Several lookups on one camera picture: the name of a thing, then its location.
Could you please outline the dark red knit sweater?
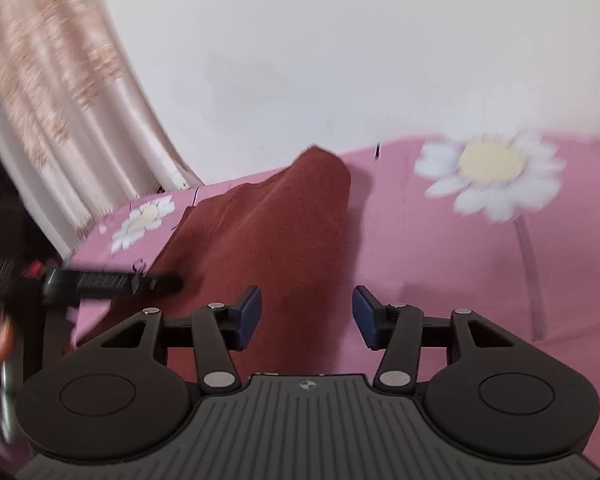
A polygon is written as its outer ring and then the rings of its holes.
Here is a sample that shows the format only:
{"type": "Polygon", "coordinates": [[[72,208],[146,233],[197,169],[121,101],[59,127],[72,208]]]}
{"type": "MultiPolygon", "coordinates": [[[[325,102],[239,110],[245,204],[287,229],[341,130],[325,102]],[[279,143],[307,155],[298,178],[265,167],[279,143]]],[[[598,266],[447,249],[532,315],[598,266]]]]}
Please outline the dark red knit sweater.
{"type": "Polygon", "coordinates": [[[176,273],[182,290],[155,300],[167,318],[184,318],[249,286],[262,315],[235,359],[240,376],[320,374],[332,367],[351,176],[344,162],[309,148],[288,168],[186,208],[150,267],[176,273]]]}

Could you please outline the beige floral curtain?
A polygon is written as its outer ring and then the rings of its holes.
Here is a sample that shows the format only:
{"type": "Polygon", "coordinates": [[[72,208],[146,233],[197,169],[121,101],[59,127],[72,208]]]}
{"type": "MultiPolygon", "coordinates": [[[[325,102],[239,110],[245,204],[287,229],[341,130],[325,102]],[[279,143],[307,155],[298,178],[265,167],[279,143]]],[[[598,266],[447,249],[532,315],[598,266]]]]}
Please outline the beige floral curtain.
{"type": "Polygon", "coordinates": [[[102,0],[0,0],[0,159],[61,255],[131,200],[199,184],[102,0]]]}

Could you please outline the pink floral bed sheet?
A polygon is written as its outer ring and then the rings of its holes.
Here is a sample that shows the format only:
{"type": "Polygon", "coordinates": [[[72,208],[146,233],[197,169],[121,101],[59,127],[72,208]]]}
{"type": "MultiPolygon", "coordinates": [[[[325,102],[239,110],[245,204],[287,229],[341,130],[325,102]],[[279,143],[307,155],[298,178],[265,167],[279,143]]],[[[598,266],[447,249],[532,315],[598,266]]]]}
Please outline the pink floral bed sheet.
{"type": "MultiPolygon", "coordinates": [[[[17,422],[16,396],[45,367],[159,309],[162,297],[9,315],[3,408],[16,440],[0,436],[0,479],[600,479],[600,417],[580,453],[501,462],[439,434],[413,399],[373,387],[384,354],[356,326],[358,286],[430,318],[473,310],[576,370],[600,397],[600,150],[536,136],[486,150],[491,161],[478,166],[468,142],[443,139],[338,157],[351,185],[332,367],[242,377],[235,359],[248,344],[230,355],[240,389],[199,399],[174,437],[140,456],[73,463],[35,451],[17,422]]],[[[166,274],[149,269],[186,208],[272,176],[142,198],[102,220],[66,268],[166,274]]],[[[20,203],[0,194],[0,261],[38,273],[43,265],[27,262],[25,247],[20,203]]]]}

